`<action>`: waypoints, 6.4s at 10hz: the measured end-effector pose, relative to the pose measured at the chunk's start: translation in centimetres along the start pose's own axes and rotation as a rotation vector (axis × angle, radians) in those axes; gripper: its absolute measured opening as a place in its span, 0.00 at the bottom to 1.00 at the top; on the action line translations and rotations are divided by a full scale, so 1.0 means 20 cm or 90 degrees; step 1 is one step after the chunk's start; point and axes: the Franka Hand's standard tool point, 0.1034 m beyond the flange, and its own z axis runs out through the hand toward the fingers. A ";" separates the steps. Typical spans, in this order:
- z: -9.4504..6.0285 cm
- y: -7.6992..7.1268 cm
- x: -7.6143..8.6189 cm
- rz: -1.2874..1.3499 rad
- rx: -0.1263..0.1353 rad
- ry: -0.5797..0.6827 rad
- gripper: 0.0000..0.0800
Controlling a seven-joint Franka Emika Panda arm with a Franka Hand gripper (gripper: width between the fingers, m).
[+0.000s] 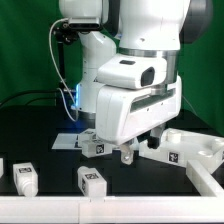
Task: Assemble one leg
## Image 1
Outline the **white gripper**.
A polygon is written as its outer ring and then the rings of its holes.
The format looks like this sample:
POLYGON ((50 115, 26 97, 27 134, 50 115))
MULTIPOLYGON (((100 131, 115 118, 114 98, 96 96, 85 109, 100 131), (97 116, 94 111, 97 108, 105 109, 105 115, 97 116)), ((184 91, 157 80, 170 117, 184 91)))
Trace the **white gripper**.
POLYGON ((134 151, 123 144, 149 130, 148 147, 157 149, 166 125, 176 117, 181 106, 182 82, 168 86, 163 96, 152 96, 151 88, 127 90, 103 86, 96 103, 96 133, 105 142, 121 145, 121 161, 133 162, 134 151))

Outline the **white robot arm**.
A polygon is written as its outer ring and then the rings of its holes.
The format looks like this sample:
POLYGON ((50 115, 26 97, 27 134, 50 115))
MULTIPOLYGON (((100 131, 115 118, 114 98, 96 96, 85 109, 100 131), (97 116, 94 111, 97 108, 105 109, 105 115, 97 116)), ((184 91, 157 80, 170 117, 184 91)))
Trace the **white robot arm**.
POLYGON ((73 114, 92 119, 97 138, 118 146, 126 164, 140 135, 158 148, 180 111, 180 45, 203 35, 212 0, 59 0, 59 9, 83 50, 73 114))

